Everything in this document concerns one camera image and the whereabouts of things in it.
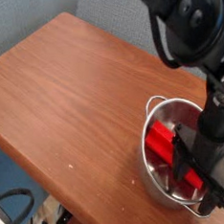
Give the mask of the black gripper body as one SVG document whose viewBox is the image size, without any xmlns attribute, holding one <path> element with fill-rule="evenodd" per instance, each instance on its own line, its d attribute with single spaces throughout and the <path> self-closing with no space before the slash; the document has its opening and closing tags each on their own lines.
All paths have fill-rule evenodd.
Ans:
<svg viewBox="0 0 224 224">
<path fill-rule="evenodd" d="M 189 166 L 205 184 L 206 190 L 219 190 L 218 208 L 224 209 L 224 143 L 210 141 L 198 130 L 178 123 L 173 147 L 181 146 L 189 153 Z"/>
</svg>

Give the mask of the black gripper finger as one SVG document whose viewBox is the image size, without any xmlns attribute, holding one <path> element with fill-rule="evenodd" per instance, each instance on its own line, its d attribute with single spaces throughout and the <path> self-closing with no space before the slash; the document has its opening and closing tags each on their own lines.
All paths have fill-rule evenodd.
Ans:
<svg viewBox="0 0 224 224">
<path fill-rule="evenodd" d="M 219 205 L 221 194 L 219 190 L 207 189 L 205 196 L 200 202 L 198 211 L 202 216 L 209 215 Z"/>
<path fill-rule="evenodd" d="M 181 181 L 189 172 L 189 153 L 181 146 L 174 147 L 172 171 L 176 181 Z"/>
</svg>

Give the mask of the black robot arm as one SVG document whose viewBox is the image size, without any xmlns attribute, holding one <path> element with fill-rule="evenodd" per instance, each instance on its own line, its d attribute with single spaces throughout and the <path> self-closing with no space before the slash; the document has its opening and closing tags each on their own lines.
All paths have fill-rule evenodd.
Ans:
<svg viewBox="0 0 224 224">
<path fill-rule="evenodd" d="M 206 74 L 205 107 L 197 128 L 176 126 L 173 174 L 192 169 L 207 192 L 198 212 L 224 209 L 224 0 L 142 0 L 159 58 L 168 68 L 196 67 Z"/>
</svg>

